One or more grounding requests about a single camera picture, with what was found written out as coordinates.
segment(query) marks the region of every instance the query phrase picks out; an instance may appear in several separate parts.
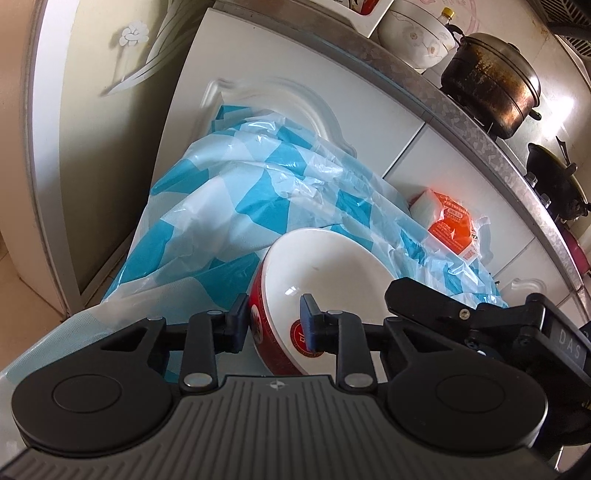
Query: flower decal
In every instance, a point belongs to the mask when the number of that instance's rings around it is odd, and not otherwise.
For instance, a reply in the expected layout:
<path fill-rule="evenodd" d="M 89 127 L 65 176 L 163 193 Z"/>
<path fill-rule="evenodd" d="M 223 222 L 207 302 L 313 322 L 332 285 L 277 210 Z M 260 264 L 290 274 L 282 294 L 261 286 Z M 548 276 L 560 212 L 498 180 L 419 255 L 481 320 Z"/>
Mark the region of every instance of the flower decal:
<path fill-rule="evenodd" d="M 418 28 L 414 28 L 412 25 L 404 28 L 402 31 L 402 36 L 406 38 L 407 41 L 414 47 L 424 44 L 423 32 Z"/>
<path fill-rule="evenodd" d="M 121 38 L 119 39 L 119 45 L 125 47 L 129 45 L 133 47 L 138 43 L 146 43 L 148 41 L 149 33 L 148 25 L 143 23 L 141 20 L 131 22 L 121 32 Z"/>
<path fill-rule="evenodd" d="M 430 57 L 439 57 L 440 55 L 441 44 L 437 41 L 431 42 L 431 44 L 427 45 L 427 55 Z"/>

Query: blue and white plastic bag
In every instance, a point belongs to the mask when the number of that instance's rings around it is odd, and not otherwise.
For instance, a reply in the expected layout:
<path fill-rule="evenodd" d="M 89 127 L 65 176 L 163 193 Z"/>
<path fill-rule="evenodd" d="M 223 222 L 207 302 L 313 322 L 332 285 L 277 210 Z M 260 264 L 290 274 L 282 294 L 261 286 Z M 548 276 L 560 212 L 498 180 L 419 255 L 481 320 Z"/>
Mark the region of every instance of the blue and white plastic bag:
<path fill-rule="evenodd" d="M 286 232 L 326 228 L 462 303 L 505 306 L 478 261 L 466 265 L 410 218 L 407 202 L 359 161 L 271 111 L 223 106 L 211 133 L 152 187 L 127 261 L 103 302 L 80 312 L 0 374 L 0 464 L 24 447 L 10 398 L 26 375 L 144 317 L 186 322 L 227 310 Z M 217 358 L 220 376 L 266 374 L 250 336 Z M 180 366 L 172 355 L 170 378 Z"/>

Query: floor tile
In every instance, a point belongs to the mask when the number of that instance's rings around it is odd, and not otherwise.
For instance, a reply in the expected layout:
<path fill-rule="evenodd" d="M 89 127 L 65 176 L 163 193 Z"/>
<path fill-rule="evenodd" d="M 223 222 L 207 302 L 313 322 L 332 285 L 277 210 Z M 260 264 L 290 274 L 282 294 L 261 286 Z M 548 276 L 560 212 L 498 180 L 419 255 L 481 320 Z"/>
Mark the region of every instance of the floor tile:
<path fill-rule="evenodd" d="M 62 320 L 19 278 L 10 255 L 0 260 L 0 370 Z"/>

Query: kitchen cabinet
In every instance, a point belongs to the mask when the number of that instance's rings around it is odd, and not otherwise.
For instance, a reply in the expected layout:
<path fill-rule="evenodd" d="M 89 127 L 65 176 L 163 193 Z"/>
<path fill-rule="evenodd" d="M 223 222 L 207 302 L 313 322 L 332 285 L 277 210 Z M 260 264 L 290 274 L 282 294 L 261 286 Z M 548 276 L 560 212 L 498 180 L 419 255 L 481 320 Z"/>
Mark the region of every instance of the kitchen cabinet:
<path fill-rule="evenodd" d="M 510 307 L 523 305 L 530 293 L 542 293 L 556 305 L 569 294 L 560 272 L 536 239 L 494 278 Z"/>
<path fill-rule="evenodd" d="M 499 273 L 534 239 L 496 188 L 429 125 L 423 126 L 385 179 L 407 200 L 431 188 L 459 200 L 474 214 L 487 216 L 489 234 L 483 232 L 481 238 L 486 244 L 490 237 L 490 251 L 482 263 L 491 275 Z"/>
<path fill-rule="evenodd" d="M 579 301 L 576 298 L 576 293 L 571 294 L 559 307 L 560 311 L 564 313 L 571 322 L 578 328 L 581 328 L 585 323 L 585 316 L 581 313 Z"/>
<path fill-rule="evenodd" d="M 153 181 L 207 133 L 221 103 L 282 113 L 351 153 L 380 177 L 424 123 L 321 54 L 210 9 L 178 81 Z"/>

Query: red and white bowl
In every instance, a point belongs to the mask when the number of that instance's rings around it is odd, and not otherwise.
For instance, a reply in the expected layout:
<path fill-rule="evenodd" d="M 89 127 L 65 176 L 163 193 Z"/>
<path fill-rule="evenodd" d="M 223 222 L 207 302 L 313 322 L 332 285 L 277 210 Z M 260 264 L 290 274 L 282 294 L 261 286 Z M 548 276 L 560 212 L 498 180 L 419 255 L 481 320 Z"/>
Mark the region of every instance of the red and white bowl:
<path fill-rule="evenodd" d="M 251 329 L 259 356 L 274 375 L 334 377 L 336 356 L 312 353 L 300 325 L 300 297 L 311 293 L 322 311 L 344 310 L 364 323 L 390 316 L 384 293 L 394 278 L 365 248 L 329 230 L 304 228 L 268 250 L 251 291 Z M 386 376 L 372 352 L 378 380 Z"/>

